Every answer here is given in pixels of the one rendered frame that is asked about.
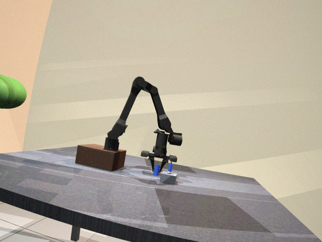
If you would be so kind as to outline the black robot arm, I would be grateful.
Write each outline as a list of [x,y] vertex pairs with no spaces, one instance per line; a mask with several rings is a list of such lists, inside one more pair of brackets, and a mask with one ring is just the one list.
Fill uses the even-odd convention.
[[119,136],[125,133],[125,129],[128,125],[125,125],[126,119],[131,111],[131,108],[134,104],[134,101],[141,90],[144,90],[150,93],[156,113],[157,113],[157,121],[158,127],[161,130],[165,130],[167,133],[165,134],[164,131],[159,131],[157,129],[154,133],[157,133],[156,142],[167,144],[167,141],[170,145],[181,146],[182,144],[182,133],[175,133],[171,128],[171,122],[167,115],[165,114],[157,87],[153,86],[152,84],[146,82],[144,78],[137,77],[133,81],[131,92],[127,99],[127,102],[124,106],[124,109],[120,115],[120,118],[117,120],[115,125],[113,126],[112,130],[107,133],[108,137],[106,137],[105,145],[103,150],[109,151],[118,151],[119,149]]

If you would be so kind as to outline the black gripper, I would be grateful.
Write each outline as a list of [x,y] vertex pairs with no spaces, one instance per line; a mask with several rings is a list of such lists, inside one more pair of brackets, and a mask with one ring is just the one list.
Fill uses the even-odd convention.
[[151,161],[152,171],[154,171],[154,157],[163,159],[159,173],[161,172],[161,170],[162,170],[163,166],[166,164],[166,162],[168,163],[168,160],[170,160],[171,162],[177,162],[176,156],[173,156],[173,155],[165,156],[166,146],[167,146],[167,144],[162,144],[162,143],[156,142],[154,154],[149,153],[149,151],[144,151],[144,150],[141,152],[142,157],[149,156],[148,159],[150,159],[150,161]]

